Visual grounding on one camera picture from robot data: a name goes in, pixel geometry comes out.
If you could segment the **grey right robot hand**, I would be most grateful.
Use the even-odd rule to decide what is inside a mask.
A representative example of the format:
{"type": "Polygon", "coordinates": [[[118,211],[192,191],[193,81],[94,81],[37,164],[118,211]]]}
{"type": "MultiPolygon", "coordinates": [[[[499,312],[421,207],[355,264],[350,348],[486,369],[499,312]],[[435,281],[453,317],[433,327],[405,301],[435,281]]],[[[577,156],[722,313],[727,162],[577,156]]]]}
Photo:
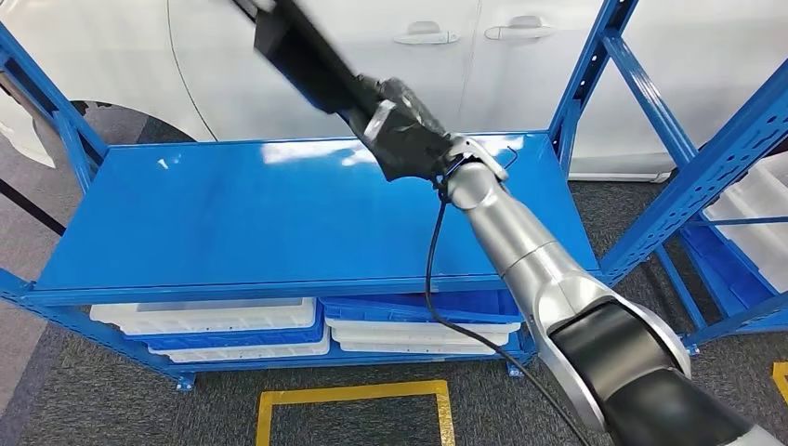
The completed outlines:
{"type": "Polygon", "coordinates": [[[452,137],[401,79],[360,74],[362,91],[376,101],[372,113],[352,109],[342,119],[370,151],[387,181],[417,177],[435,181],[450,167],[452,137]]]}

